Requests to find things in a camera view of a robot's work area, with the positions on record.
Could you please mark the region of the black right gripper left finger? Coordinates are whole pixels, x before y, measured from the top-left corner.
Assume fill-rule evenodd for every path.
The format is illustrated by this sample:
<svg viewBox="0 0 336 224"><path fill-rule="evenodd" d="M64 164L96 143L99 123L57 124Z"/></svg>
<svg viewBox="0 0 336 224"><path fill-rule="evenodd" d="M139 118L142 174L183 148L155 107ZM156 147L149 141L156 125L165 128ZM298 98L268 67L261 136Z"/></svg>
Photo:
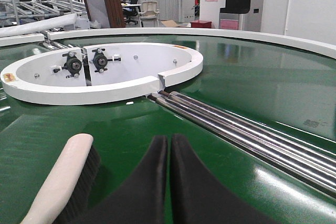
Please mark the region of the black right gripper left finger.
<svg viewBox="0 0 336 224"><path fill-rule="evenodd" d="M156 135L137 167L102 202L54 223L164 223L168 140Z"/></svg>

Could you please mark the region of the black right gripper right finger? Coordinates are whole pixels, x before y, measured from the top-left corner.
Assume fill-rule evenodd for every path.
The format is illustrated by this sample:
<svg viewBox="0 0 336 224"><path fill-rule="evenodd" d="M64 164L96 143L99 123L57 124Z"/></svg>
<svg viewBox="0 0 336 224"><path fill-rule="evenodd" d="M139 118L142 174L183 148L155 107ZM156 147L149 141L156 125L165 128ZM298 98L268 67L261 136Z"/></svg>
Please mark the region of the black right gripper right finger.
<svg viewBox="0 0 336 224"><path fill-rule="evenodd" d="M222 185L182 134L171 139L170 188L174 223L275 223Z"/></svg>

